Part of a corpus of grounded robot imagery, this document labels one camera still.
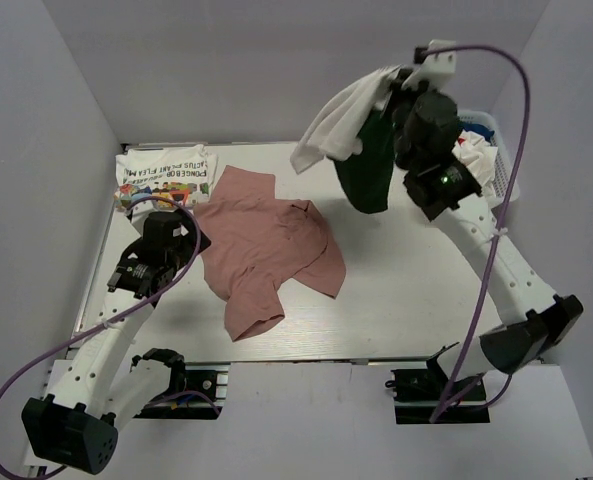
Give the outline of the plain white t-shirt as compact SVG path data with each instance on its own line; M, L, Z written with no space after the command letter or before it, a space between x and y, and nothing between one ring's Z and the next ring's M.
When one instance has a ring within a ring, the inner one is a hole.
M481 185L483 195L487 199L495 198L493 182L498 148L482 135L463 130L454 144L452 153Z

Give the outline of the dark green t-shirt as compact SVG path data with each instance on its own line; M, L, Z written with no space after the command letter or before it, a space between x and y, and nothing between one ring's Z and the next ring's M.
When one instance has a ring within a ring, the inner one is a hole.
M364 214L388 209L388 195L394 169L394 131L390 119L372 110L359 131L359 154L345 161L334 160L341 188L350 204Z

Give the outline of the pink t-shirt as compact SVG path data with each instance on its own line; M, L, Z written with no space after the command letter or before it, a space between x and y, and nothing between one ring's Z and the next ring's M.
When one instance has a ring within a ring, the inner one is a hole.
M294 279L336 297L346 266L331 228L314 203L278 199L272 174L224 169L210 200L194 215L210 239L204 279L225 303L232 341L274 328L285 312L278 291Z

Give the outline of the white t-shirt green lettering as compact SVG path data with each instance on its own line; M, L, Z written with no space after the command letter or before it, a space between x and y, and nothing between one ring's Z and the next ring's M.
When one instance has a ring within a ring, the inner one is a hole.
M387 66L356 80L337 93L316 115L290 156L296 174L324 159L346 161L363 150L359 132L369 115L383 113L390 86L401 66Z

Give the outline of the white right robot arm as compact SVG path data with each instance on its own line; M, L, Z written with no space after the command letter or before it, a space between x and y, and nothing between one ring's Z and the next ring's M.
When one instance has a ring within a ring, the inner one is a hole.
M460 122L441 85L419 69L397 75L390 98L395 163L413 203L465 257L501 321L468 348L455 343L428 360L429 390L448 399L464 379L492 370L513 374L559 344L583 306L574 295L558 295L501 232L481 185L452 152Z

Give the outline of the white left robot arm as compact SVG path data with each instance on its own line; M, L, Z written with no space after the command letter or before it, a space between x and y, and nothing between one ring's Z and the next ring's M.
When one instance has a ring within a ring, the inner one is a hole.
M175 399L187 387L183 356L152 348L116 376L137 332L153 314L157 295L172 285L209 238L181 209L146 216L140 237L121 254L99 319L68 370L42 399L21 413L33 453L97 475L114 454L121 429L152 400Z

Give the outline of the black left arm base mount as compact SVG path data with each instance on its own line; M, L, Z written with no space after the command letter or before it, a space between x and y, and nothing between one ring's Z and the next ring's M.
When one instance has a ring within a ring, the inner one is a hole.
M229 365L187 364L182 395L159 402L169 393L156 398L137 415L139 419L216 420L222 410L228 386Z

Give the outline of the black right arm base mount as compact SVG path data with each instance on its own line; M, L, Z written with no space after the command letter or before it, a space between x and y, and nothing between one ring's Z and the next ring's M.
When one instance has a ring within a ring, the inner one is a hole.
M430 417L439 404L441 383L429 372L425 358L386 357L390 376L384 383L393 397L397 425L429 425ZM441 425L489 424L489 408L484 404L488 394L483 380L458 401L449 406L436 421Z

